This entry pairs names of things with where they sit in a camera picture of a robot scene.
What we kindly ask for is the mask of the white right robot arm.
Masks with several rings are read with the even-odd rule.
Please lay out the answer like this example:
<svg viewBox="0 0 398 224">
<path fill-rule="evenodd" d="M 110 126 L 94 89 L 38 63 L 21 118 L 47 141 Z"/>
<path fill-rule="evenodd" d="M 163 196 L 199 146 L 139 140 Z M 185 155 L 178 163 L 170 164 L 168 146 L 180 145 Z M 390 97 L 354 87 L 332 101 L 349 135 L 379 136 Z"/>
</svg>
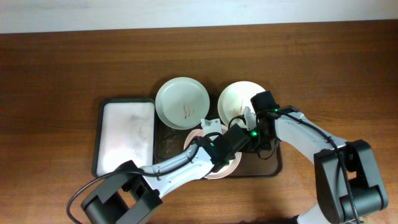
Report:
<svg viewBox="0 0 398 224">
<path fill-rule="evenodd" d="M 366 141 L 334 136 L 291 106 L 268 104 L 255 112 L 255 152 L 265 139 L 286 142 L 314 165 L 317 203 L 293 223 L 361 223 L 362 217 L 387 208 L 386 188 Z"/>
</svg>

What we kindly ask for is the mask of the pale green plate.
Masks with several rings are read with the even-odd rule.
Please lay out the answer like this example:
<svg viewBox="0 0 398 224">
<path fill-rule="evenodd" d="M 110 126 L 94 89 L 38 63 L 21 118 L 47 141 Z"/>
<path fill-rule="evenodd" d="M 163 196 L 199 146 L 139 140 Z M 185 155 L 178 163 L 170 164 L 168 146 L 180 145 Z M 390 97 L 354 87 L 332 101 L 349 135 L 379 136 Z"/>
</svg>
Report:
<svg viewBox="0 0 398 224">
<path fill-rule="evenodd" d="M 177 77 L 164 83 L 158 90 L 155 109 L 166 126 L 191 129 L 207 116 L 210 97 L 200 82 L 188 77 Z"/>
</svg>

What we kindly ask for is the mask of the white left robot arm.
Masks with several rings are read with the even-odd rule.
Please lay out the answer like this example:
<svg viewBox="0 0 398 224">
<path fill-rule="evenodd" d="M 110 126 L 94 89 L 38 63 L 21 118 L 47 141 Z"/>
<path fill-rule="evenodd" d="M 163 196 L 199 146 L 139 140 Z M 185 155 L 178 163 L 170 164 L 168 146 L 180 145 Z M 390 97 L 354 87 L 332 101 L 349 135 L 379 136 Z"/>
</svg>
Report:
<svg viewBox="0 0 398 224">
<path fill-rule="evenodd" d="M 146 223 L 162 205 L 162 197 L 193 180 L 220 170 L 252 143 L 249 131 L 235 124 L 224 134 L 193 138 L 185 151 L 151 166 L 127 161 L 102 181 L 81 203 L 91 223 Z"/>
</svg>

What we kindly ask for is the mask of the cream white plate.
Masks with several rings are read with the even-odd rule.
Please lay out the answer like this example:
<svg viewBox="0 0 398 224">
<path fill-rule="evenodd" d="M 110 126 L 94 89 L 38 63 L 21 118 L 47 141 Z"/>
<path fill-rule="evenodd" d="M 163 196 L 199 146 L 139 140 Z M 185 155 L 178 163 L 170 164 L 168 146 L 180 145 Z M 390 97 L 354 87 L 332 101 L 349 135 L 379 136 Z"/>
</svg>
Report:
<svg viewBox="0 0 398 224">
<path fill-rule="evenodd" d="M 254 116 L 254 108 L 251 98 L 265 89 L 253 82 L 240 81 L 227 86 L 218 99 L 218 114 L 222 122 L 227 126 L 236 116 L 243 115 L 245 108 Z"/>
</svg>

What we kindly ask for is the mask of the pink plate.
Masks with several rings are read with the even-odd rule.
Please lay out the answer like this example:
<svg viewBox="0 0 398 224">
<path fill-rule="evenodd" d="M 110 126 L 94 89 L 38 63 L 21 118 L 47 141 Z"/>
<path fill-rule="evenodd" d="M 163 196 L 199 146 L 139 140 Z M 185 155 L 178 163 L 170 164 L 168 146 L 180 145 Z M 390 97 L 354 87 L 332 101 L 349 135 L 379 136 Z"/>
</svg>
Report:
<svg viewBox="0 0 398 224">
<path fill-rule="evenodd" d="M 194 129 L 191 131 L 184 143 L 183 147 L 187 147 L 190 141 L 195 137 L 195 136 L 204 136 L 204 131 L 202 129 Z M 208 175 L 204 176 L 205 179 L 221 179 L 224 177 L 227 177 L 228 175 L 232 174 L 235 169 L 238 167 L 240 161 L 242 158 L 242 153 L 237 152 L 235 154 L 235 159 L 230 160 L 221 170 L 218 172 L 211 172 Z"/>
</svg>

